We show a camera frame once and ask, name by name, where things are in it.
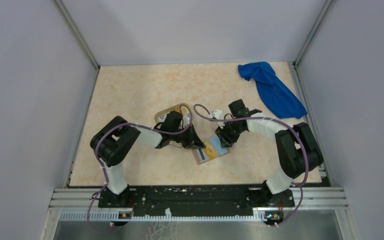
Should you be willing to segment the blue cloth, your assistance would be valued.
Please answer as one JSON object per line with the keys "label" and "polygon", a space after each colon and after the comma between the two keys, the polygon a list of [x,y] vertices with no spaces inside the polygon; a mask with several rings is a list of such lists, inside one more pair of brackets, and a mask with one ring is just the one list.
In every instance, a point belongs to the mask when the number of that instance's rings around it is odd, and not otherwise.
{"label": "blue cloth", "polygon": [[237,70],[244,80],[254,80],[260,99],[277,118],[300,119],[308,114],[301,101],[280,80],[268,62],[239,64]]}

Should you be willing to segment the cream plastic tray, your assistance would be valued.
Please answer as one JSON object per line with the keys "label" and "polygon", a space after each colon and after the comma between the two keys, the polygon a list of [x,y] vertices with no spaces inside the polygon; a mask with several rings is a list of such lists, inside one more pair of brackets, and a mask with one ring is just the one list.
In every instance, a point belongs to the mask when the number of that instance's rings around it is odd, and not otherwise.
{"label": "cream plastic tray", "polygon": [[192,108],[190,107],[189,104],[182,102],[182,103],[176,104],[174,106],[171,106],[169,108],[166,108],[164,110],[157,112],[154,116],[155,123],[156,124],[162,123],[171,111],[181,113],[182,116],[183,115],[191,115],[192,116],[191,122],[193,120]]}

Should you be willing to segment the tan leather card holder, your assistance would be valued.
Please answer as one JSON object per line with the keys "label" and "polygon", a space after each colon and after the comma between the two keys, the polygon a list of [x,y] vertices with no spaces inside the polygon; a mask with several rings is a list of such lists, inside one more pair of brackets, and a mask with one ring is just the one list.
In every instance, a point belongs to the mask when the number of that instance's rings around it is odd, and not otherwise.
{"label": "tan leather card holder", "polygon": [[204,141],[206,148],[193,149],[192,153],[198,165],[208,163],[217,158],[228,155],[231,151],[229,148],[224,148],[221,145],[221,140],[217,135],[214,135]]}

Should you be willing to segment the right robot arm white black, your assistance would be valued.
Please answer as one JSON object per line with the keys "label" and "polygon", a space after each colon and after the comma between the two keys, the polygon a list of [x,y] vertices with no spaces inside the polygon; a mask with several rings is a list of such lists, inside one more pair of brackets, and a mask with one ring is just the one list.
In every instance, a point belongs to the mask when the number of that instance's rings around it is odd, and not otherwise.
{"label": "right robot arm white black", "polygon": [[248,109],[243,100],[229,104],[231,119],[223,119],[223,113],[215,110],[212,119],[218,120],[214,131],[222,148],[231,148],[243,132],[260,134],[274,141],[277,148],[280,167],[262,184],[261,199],[267,206],[275,206],[286,191],[300,176],[307,177],[309,172],[324,162],[320,147],[310,126],[300,122],[289,126],[286,123],[268,117],[259,109]]}

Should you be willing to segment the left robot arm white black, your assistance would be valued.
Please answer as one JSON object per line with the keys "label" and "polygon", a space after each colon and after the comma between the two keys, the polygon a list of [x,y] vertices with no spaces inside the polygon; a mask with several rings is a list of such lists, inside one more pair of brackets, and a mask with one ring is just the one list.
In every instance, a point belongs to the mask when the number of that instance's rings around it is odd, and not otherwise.
{"label": "left robot arm white black", "polygon": [[198,137],[191,114],[172,110],[154,127],[128,122],[115,116],[90,141],[99,164],[103,168],[105,187],[111,191],[110,200],[118,207],[129,203],[129,186],[122,161],[134,144],[162,149],[171,142],[184,149],[204,149],[206,145]]}

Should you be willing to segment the gold VIP credit card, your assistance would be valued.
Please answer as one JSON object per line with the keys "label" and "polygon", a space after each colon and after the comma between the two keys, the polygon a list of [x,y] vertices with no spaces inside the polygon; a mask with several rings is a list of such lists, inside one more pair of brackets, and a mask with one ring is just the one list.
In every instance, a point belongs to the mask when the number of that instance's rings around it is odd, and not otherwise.
{"label": "gold VIP credit card", "polygon": [[219,155],[219,151],[213,145],[208,145],[203,151],[210,160],[217,158]]}

